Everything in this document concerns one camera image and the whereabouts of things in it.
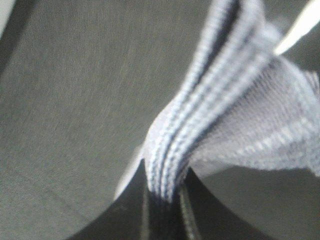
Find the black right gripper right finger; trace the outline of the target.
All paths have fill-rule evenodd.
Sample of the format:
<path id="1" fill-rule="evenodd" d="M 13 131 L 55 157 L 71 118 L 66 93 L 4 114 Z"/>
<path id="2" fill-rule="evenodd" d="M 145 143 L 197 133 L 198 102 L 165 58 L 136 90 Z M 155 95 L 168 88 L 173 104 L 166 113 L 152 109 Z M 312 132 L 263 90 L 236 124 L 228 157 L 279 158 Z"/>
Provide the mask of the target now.
<path id="1" fill-rule="evenodd" d="M 218 200 L 192 169 L 175 194 L 176 240 L 272 240 Z"/>

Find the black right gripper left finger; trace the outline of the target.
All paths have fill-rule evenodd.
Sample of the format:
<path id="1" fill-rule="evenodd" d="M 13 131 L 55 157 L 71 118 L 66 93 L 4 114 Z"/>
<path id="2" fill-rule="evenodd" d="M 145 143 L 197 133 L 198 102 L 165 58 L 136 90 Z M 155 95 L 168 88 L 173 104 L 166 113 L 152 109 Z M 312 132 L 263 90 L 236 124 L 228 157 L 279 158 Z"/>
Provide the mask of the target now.
<path id="1" fill-rule="evenodd" d="M 145 188 L 145 163 L 141 161 L 121 195 L 98 218 L 69 239 L 139 240 Z"/>

